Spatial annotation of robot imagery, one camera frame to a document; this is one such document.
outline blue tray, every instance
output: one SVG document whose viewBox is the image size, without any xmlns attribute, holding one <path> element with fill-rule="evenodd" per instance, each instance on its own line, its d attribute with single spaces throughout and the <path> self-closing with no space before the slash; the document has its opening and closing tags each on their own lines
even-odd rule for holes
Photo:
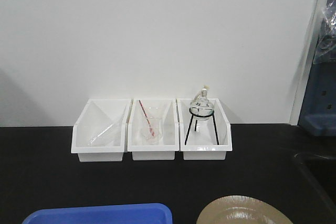
<svg viewBox="0 0 336 224">
<path fill-rule="evenodd" d="M 172 224 L 163 204 L 45 209 L 33 212 L 23 224 Z"/>
</svg>

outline glass flask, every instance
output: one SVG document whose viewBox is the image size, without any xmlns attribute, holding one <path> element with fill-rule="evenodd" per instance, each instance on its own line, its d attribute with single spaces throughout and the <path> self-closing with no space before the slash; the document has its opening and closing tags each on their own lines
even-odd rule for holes
<svg viewBox="0 0 336 224">
<path fill-rule="evenodd" d="M 203 88 L 196 98 L 190 103 L 190 111 L 195 115 L 197 120 L 206 121 L 214 113 L 214 105 L 207 98 L 208 90 Z"/>
</svg>

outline black countertop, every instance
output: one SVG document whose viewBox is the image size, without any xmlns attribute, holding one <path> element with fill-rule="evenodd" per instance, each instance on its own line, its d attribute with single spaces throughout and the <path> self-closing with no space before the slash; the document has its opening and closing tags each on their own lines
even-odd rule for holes
<svg viewBox="0 0 336 224">
<path fill-rule="evenodd" d="M 72 127 L 0 128 L 0 223 L 21 223 L 49 208 L 160 202 L 174 224 L 195 224 L 202 209 L 227 195 L 262 200 L 294 224 L 336 223 L 294 162 L 297 153 L 336 155 L 336 138 L 285 124 L 232 125 L 225 161 L 80 163 L 70 153 Z"/>
</svg>

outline blue container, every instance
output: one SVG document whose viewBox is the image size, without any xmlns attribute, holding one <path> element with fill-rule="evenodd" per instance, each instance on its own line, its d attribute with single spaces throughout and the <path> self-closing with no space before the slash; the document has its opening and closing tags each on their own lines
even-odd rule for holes
<svg viewBox="0 0 336 224">
<path fill-rule="evenodd" d="M 172 224 L 163 204 L 45 209 L 33 212 L 23 224 Z"/>
<path fill-rule="evenodd" d="M 336 64 L 312 65 L 299 125 L 314 136 L 336 136 Z"/>
</svg>

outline tan plate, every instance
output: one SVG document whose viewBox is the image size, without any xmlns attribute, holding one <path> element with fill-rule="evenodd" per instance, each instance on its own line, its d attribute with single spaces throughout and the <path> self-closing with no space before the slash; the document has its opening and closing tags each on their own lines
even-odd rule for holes
<svg viewBox="0 0 336 224">
<path fill-rule="evenodd" d="M 232 195 L 207 205 L 197 224 L 293 224 L 273 206 L 247 196 Z"/>
</svg>

